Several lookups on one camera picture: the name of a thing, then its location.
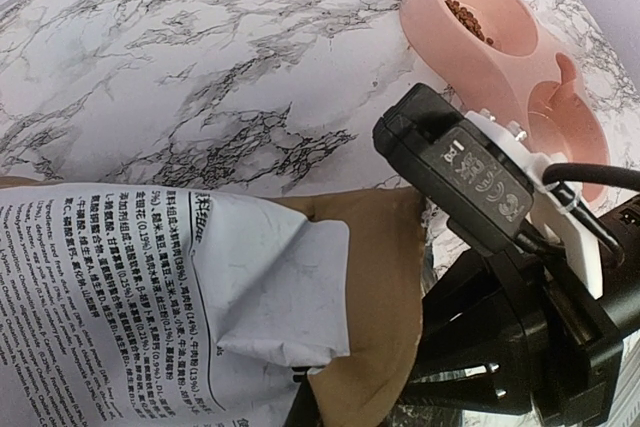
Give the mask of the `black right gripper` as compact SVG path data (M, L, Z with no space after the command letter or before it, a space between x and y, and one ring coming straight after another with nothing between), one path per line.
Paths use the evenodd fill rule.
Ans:
M558 257L463 252L422 301L404 403L600 426L621 364L619 328Z

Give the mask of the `pink double pet bowl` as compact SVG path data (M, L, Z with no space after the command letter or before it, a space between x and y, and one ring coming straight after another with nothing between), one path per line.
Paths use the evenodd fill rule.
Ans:
M451 14L445 0L402 0L400 21L417 55L449 84L464 107L517 122L532 152L607 165L605 133L565 45L522 0L458 0L494 39L489 46Z

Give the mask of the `brown dog food kibble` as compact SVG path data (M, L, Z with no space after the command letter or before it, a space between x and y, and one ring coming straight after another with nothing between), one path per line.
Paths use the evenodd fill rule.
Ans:
M477 39L489 46L495 45L494 39L484 34L478 18L467 7L458 0L445 0L445 5L458 22Z

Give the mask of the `brown white dog food bag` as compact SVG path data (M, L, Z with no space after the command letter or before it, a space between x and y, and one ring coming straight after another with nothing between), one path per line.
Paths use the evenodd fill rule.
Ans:
M377 426L422 334L415 189L1 182L5 426Z

